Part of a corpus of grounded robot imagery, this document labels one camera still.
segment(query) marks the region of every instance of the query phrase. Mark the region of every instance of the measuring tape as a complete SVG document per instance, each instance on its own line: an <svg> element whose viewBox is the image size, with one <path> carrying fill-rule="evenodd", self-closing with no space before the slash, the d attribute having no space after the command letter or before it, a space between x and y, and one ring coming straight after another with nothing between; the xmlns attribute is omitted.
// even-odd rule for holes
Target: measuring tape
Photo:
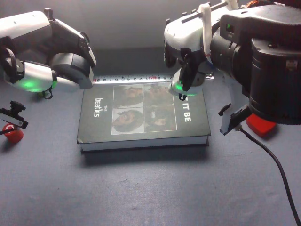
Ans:
<svg viewBox="0 0 301 226"><path fill-rule="evenodd" d="M172 82L174 73L164 74L130 74L130 75L104 75L94 76L94 84L117 84L117 83L147 83L147 82ZM213 80L213 73L206 76L206 79Z"/></svg>

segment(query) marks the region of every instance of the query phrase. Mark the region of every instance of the black book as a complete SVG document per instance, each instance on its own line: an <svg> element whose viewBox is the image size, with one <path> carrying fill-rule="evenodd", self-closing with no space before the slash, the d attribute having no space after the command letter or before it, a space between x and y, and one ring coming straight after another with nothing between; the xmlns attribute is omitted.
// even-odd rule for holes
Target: black book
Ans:
<svg viewBox="0 0 301 226"><path fill-rule="evenodd" d="M84 91L77 142L82 151L207 145L203 92L181 101L169 82L94 84Z"/></svg>

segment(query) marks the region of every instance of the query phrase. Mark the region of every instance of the table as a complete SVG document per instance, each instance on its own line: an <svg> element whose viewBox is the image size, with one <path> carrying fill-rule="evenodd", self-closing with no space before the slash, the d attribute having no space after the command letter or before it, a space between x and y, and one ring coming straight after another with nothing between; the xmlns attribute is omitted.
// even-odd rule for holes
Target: table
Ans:
<svg viewBox="0 0 301 226"><path fill-rule="evenodd" d="M76 143L82 90L38 100L0 80L0 106L23 103L29 122L19 144L0 137L0 225L295 225L274 161L242 133L219 133L230 97L215 77L204 87L209 147L87 155ZM281 125L260 140L282 163L301 214L300 132Z"/></svg>

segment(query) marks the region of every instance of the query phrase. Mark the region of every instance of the red cap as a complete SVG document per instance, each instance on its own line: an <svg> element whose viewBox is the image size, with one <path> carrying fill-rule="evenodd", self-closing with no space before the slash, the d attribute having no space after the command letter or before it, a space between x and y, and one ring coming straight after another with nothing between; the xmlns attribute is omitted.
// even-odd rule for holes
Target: red cap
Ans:
<svg viewBox="0 0 301 226"><path fill-rule="evenodd" d="M2 129L2 131L7 130L7 129L14 129L15 126L11 123L5 125ZM23 132L20 129L5 133L4 136L8 139L9 142L16 144L23 138Z"/></svg>
<svg viewBox="0 0 301 226"><path fill-rule="evenodd" d="M260 137L266 136L276 126L276 123L262 119L255 114L246 119L246 124Z"/></svg>

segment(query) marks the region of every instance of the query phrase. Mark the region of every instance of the robotic arm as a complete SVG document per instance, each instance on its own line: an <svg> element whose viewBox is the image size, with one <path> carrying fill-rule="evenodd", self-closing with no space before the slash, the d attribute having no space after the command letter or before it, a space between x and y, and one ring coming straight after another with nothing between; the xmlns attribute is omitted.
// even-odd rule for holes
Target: robotic arm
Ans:
<svg viewBox="0 0 301 226"><path fill-rule="evenodd" d="M34 49L47 56L47 65L20 61L16 54ZM92 87L96 60L84 32L53 18L52 9L0 19L0 64L4 80L17 89L42 92Z"/></svg>
<svg viewBox="0 0 301 226"><path fill-rule="evenodd" d="M201 19L208 15L211 20ZM198 66L208 60L225 74L231 96L231 104L219 112L222 134L252 113L281 124L301 124L300 43L297 8L268 0L253 1L243 9L230 0L213 7L204 4L191 15L167 20L165 63L171 67L178 60L181 65L171 93L181 100L196 95L205 81ZM249 98L247 105L239 92Z"/></svg>

